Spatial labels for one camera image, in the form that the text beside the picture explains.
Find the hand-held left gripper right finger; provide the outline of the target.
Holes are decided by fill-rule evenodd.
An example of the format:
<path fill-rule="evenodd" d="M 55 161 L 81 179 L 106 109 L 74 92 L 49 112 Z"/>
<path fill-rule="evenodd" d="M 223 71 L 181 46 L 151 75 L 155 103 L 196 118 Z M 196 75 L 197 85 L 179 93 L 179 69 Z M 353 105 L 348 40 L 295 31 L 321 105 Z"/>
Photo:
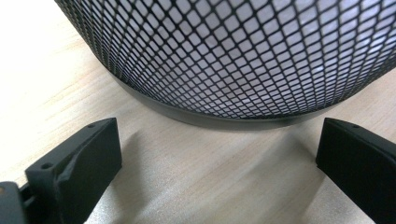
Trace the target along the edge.
<path fill-rule="evenodd" d="M 316 164 L 376 224 L 396 224 L 396 144 L 326 118 Z"/>

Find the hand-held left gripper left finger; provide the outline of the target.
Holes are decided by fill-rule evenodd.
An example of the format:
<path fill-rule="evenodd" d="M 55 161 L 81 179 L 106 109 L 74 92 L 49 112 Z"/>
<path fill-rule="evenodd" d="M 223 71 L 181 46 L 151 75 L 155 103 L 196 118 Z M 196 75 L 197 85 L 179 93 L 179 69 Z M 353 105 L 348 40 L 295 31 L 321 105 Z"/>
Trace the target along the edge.
<path fill-rule="evenodd" d="M 91 123 L 26 170 L 35 224 L 83 224 L 122 166 L 117 120 Z"/>

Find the metal mesh trash bin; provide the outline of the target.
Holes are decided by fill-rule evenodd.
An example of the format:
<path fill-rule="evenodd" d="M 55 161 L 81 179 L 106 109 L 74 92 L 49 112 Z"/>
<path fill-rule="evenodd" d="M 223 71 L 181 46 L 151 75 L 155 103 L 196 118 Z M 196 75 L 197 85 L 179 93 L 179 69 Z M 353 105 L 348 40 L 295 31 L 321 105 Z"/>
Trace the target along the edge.
<path fill-rule="evenodd" d="M 396 0 L 55 0 L 144 105 L 216 128 L 310 119 L 396 68 Z"/>

